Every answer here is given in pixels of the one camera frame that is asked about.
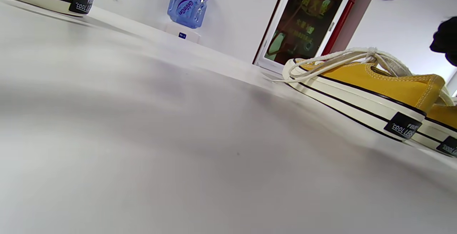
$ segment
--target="plastic water bottle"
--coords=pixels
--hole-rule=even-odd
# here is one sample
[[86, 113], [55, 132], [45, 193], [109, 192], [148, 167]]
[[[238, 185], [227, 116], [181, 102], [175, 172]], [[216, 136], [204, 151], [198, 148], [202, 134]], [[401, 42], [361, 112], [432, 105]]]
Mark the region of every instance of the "plastic water bottle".
[[208, 0], [170, 0], [168, 15], [171, 20], [192, 29], [201, 27]]

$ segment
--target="white wall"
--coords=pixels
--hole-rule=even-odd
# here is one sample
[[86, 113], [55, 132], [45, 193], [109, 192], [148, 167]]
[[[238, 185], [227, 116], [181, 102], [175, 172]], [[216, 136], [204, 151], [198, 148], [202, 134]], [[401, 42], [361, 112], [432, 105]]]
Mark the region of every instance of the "white wall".
[[375, 46], [415, 74], [435, 73], [448, 81], [455, 67], [429, 46], [439, 24], [455, 15], [457, 0], [372, 0], [348, 47]]
[[[170, 0], [96, 0], [95, 5], [157, 29], [165, 29]], [[277, 0], [209, 0], [201, 44], [252, 63]]]

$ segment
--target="black cloth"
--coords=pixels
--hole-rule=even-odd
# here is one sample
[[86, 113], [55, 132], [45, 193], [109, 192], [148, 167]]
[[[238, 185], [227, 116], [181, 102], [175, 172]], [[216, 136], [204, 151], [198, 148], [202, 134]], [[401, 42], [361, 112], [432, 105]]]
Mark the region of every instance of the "black cloth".
[[457, 66], [457, 16], [440, 24], [438, 31], [433, 35], [430, 49], [437, 53], [444, 53], [446, 59]]

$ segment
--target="gray floor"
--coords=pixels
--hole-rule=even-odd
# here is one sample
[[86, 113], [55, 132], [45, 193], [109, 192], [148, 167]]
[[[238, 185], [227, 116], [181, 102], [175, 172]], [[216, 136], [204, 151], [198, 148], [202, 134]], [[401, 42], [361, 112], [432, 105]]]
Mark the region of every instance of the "gray floor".
[[0, 11], [1, 233], [456, 232], [455, 169], [258, 68]]

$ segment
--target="black heel patch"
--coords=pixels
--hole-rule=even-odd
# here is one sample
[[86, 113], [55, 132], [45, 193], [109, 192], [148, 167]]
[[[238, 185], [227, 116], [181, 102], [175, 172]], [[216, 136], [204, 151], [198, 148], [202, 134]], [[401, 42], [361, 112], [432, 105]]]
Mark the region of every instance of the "black heel patch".
[[397, 112], [384, 127], [384, 130], [402, 138], [410, 139], [421, 125], [420, 121]]
[[457, 156], [457, 139], [448, 136], [439, 146], [436, 147], [437, 151], [447, 154], [452, 157]]

